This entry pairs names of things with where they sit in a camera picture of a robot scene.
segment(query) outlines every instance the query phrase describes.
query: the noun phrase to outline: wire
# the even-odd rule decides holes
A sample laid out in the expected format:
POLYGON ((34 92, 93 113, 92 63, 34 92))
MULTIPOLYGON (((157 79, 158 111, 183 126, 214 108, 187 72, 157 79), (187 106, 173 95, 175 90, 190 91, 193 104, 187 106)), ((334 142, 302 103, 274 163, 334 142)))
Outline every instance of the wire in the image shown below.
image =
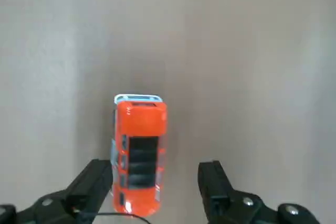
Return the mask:
POLYGON ((99 212, 99 213, 94 213, 94 212, 79 212, 79 214, 88 216, 88 217, 96 217, 96 216, 130 216, 130 217, 135 217, 139 220, 142 220, 143 222, 147 224, 151 224, 148 220, 145 218, 139 216, 139 215, 134 215, 134 214, 128 214, 126 212, 99 212))

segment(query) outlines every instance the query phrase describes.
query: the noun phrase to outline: orange toy car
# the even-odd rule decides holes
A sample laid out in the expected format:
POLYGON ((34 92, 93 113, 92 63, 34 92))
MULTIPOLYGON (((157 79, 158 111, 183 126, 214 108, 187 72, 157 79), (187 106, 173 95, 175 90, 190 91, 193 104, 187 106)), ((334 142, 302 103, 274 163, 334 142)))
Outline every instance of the orange toy car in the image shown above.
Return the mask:
POLYGON ((120 94, 114 102, 113 206, 149 216, 160 207, 166 105, 157 95, 120 94))

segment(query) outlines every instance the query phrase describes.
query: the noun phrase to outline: black clamp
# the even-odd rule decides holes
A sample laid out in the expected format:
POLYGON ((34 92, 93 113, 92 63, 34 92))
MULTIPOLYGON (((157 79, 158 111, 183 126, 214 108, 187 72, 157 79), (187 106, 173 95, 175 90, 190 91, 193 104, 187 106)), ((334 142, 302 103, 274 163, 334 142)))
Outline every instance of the black clamp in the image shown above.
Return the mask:
POLYGON ((274 211, 254 194, 233 189, 219 161, 200 163, 198 187, 209 224, 319 224, 297 204, 281 204, 274 211))
POLYGON ((13 205, 0 205, 0 224, 92 223, 94 217, 74 210, 97 213, 112 181, 110 161, 94 159, 65 190, 45 195, 21 212, 13 205))

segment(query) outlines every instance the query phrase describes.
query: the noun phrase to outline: beige surface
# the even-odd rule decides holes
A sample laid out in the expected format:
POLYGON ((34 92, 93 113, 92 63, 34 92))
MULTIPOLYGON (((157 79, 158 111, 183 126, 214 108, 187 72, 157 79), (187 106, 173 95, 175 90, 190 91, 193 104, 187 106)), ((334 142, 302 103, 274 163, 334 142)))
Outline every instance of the beige surface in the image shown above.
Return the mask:
POLYGON ((295 201, 336 222, 335 0, 0 6, 1 202, 28 207, 108 158, 112 98, 132 91, 169 106, 153 223, 206 223, 196 173, 211 159, 269 206, 295 201))

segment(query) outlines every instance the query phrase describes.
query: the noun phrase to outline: silver bolt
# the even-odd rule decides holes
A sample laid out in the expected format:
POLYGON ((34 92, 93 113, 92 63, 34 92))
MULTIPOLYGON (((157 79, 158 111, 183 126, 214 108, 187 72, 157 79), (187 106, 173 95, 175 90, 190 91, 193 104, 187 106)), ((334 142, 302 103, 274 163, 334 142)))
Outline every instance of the silver bolt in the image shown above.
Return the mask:
POLYGON ((246 198, 244 198, 243 199, 243 202, 244 202, 244 204, 246 204, 246 205, 248 205, 249 207, 250 206, 253 206, 253 200, 251 200, 250 198, 248 198, 248 197, 246 197, 246 198))
POLYGON ((5 213, 5 212, 6 212, 6 209, 3 208, 3 207, 0 207, 0 215, 2 215, 2 214, 5 213))
POLYGON ((291 206, 291 205, 287 205, 286 206, 286 210, 287 212, 289 212, 291 215, 298 215, 299 214, 299 210, 294 207, 294 206, 291 206))
POLYGON ((51 203, 53 203, 53 200, 52 199, 45 199, 43 202, 42 202, 42 205, 43 206, 49 206, 51 203))

